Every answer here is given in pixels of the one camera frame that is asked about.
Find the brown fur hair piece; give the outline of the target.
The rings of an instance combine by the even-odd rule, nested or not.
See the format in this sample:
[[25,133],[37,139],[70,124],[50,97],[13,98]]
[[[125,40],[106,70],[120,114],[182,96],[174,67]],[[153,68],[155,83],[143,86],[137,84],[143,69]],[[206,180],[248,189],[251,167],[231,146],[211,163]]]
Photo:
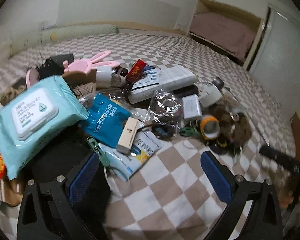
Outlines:
[[253,133],[243,106],[224,95],[208,108],[208,112],[219,121],[220,126],[219,137],[209,144],[211,150],[219,155],[240,155]]

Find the checkered bed sheet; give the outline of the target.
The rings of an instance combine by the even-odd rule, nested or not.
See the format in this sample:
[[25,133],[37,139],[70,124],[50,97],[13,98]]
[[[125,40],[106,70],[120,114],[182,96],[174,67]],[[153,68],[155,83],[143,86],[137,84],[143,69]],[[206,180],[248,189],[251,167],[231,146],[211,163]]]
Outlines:
[[[219,161],[249,181],[270,178],[277,188],[284,186],[287,173],[258,152],[270,145],[295,155],[294,138],[288,119],[279,105],[239,65],[227,57],[185,37],[115,34],[89,36],[28,49],[0,66],[0,94],[25,75],[27,68],[57,54],[91,57],[111,50],[109,60],[121,63],[141,59],[165,70],[182,66],[200,81],[220,77],[226,89],[253,119],[253,135],[243,152]],[[197,139],[175,137],[138,171],[127,185],[110,177],[113,187],[124,194],[112,196],[106,211],[110,239],[202,239],[225,208],[200,166],[204,145]]]

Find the orange tape roll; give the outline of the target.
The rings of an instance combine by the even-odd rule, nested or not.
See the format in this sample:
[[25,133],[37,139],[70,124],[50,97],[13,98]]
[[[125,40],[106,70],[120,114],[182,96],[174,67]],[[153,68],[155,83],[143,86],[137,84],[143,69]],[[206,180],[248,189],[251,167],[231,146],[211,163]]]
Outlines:
[[209,114],[203,116],[199,129],[206,140],[215,140],[221,132],[219,121]]

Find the green clothes clip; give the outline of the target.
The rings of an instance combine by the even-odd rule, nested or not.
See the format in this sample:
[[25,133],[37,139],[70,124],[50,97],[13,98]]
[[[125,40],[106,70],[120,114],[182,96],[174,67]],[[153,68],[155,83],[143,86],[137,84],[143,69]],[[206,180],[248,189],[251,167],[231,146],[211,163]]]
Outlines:
[[88,142],[90,148],[92,149],[92,151],[97,153],[97,155],[99,157],[99,160],[102,163],[102,165],[104,167],[109,167],[110,166],[110,160],[108,159],[107,155],[102,150],[102,148],[100,148],[100,146],[98,145],[95,138],[94,137],[88,137],[87,142]]

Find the white power adapter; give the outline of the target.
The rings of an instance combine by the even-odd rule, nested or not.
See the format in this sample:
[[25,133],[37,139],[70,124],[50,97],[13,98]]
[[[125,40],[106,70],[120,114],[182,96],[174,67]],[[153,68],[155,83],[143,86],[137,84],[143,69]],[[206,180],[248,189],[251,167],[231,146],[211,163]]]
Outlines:
[[196,94],[182,98],[183,117],[186,121],[199,120],[202,118],[202,110],[199,98]]

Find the teal wet wipes pack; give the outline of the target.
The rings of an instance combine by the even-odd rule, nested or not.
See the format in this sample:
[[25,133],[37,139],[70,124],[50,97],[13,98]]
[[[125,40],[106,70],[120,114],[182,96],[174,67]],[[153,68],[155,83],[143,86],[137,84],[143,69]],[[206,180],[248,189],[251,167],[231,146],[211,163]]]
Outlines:
[[89,116],[58,75],[40,80],[0,110],[0,153],[10,180],[58,133]]

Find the grey cardboard box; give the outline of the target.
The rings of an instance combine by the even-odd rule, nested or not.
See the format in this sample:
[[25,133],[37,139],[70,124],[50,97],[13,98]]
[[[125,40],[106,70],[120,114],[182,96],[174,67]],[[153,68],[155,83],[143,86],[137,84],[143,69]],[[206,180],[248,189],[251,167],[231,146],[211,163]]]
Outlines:
[[219,89],[212,83],[201,83],[199,89],[199,102],[202,107],[210,107],[222,98],[222,94]]

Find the white blue mask packet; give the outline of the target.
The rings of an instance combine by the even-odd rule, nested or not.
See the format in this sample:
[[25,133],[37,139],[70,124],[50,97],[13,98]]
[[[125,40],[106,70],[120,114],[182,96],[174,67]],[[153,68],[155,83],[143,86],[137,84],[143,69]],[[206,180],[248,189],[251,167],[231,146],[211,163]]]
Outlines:
[[161,140],[149,130],[136,134],[129,154],[120,153],[102,143],[98,145],[109,159],[114,173],[124,182],[128,181],[154,153],[162,148]]

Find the blue snack packet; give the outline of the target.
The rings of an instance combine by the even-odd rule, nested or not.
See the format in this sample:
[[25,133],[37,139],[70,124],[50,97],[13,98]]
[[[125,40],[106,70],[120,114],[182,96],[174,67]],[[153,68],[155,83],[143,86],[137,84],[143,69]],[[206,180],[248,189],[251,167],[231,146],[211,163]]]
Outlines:
[[116,148],[123,123],[131,116],[130,111],[97,93],[89,109],[87,120],[80,123],[81,129],[96,140],[111,148]]

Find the brown tape roll in wrap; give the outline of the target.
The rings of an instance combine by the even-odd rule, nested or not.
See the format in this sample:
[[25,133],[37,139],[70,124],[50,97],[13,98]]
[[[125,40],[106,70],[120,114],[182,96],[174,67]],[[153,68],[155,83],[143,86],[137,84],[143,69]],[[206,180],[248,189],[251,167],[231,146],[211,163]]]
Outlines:
[[179,130],[183,120],[183,102],[172,92],[156,90],[151,98],[144,124],[170,126],[174,133]]

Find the white cream small box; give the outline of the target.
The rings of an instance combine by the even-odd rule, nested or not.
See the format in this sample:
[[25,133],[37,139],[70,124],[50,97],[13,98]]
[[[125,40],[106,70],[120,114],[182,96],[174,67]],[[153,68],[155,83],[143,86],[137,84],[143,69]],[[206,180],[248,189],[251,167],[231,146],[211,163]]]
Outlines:
[[129,154],[138,130],[139,120],[129,117],[118,140],[116,150],[122,154]]

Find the pink blanket in alcove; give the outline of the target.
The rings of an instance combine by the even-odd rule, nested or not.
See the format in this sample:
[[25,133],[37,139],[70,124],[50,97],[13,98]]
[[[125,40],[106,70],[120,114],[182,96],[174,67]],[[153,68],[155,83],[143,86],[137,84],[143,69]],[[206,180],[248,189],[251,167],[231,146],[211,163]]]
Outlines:
[[194,16],[190,32],[226,49],[241,61],[245,60],[256,35],[247,25],[214,12]]

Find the pink bunny hand mirror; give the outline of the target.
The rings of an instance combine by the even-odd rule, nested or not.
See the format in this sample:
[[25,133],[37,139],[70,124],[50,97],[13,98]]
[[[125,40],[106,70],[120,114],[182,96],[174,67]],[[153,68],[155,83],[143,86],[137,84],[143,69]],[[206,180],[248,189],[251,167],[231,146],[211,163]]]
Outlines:
[[42,65],[30,68],[25,77],[26,87],[31,87],[38,81],[55,75],[60,75],[69,85],[82,85],[86,83],[95,83],[97,70],[106,66],[112,71],[120,66],[118,61],[104,61],[111,54],[110,50],[102,51],[93,57],[75,60],[72,63],[64,61],[63,64],[57,64],[50,58],[46,59]]

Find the black box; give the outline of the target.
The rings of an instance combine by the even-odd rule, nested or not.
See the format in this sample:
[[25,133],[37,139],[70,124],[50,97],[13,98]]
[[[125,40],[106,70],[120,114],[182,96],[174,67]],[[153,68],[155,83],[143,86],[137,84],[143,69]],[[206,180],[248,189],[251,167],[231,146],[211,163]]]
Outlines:
[[50,59],[57,64],[63,64],[64,61],[68,61],[68,63],[74,62],[74,55],[73,53],[70,54],[62,54],[62,55],[55,55],[51,56]]

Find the green bolster pillow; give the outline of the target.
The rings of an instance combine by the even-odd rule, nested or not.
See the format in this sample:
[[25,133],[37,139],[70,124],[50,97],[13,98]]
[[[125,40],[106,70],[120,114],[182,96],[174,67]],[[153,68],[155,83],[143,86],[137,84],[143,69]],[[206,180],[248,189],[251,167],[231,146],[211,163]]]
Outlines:
[[49,42],[62,42],[86,36],[117,34],[119,28],[112,24],[71,25],[61,28],[31,31],[14,35],[11,41],[10,55]]

